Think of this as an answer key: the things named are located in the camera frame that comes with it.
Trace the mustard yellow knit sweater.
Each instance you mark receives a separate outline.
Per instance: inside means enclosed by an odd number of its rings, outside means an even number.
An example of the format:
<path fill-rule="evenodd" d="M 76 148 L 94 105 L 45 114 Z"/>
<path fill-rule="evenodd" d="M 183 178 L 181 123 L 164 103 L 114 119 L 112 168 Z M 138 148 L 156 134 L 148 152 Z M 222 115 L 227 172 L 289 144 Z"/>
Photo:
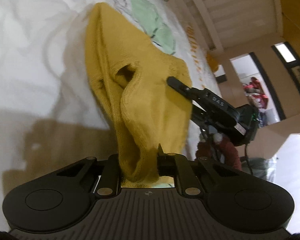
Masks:
<path fill-rule="evenodd" d="M 91 90 L 115 129 L 123 184 L 168 182 L 159 177 L 158 147 L 182 152 L 192 105 L 166 80 L 172 76 L 190 85 L 186 63 L 163 53 L 107 3 L 97 3 L 87 25 L 85 65 Z"/>

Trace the red clothes pile in doorway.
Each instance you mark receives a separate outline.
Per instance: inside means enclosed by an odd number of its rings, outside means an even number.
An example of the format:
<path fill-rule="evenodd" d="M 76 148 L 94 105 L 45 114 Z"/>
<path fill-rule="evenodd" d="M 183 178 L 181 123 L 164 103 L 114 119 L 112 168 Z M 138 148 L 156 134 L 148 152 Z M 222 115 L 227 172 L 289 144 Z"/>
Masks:
<path fill-rule="evenodd" d="M 262 85 L 256 77 L 251 77 L 249 83 L 243 83 L 245 96 L 249 103 L 258 109 L 259 127 L 267 126 L 268 119 L 266 110 L 268 107 L 268 97 L 266 96 Z"/>

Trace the beige striped wooden headboard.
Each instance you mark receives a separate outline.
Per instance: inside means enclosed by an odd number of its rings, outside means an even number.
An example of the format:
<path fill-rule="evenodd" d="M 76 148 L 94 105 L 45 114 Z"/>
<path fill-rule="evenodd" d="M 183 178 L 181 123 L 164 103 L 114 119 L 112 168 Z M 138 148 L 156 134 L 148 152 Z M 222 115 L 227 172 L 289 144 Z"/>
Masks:
<path fill-rule="evenodd" d="M 283 34 L 280 0 L 175 0 L 205 50 L 221 55 L 268 34 Z"/>

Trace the white leaf-print bed cover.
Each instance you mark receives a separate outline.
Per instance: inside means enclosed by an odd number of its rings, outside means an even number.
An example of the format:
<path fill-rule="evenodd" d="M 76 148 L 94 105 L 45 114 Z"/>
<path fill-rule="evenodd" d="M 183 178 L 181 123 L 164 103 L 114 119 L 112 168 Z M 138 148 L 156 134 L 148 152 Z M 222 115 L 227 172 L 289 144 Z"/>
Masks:
<path fill-rule="evenodd" d="M 0 0 L 0 231 L 9 229 L 2 202 L 14 187 L 85 157 L 107 159 L 116 137 L 89 87 L 85 29 L 98 2 Z M 194 87 L 219 88 L 205 50 L 192 52 L 194 25 L 182 0 L 148 0 L 169 26 Z"/>

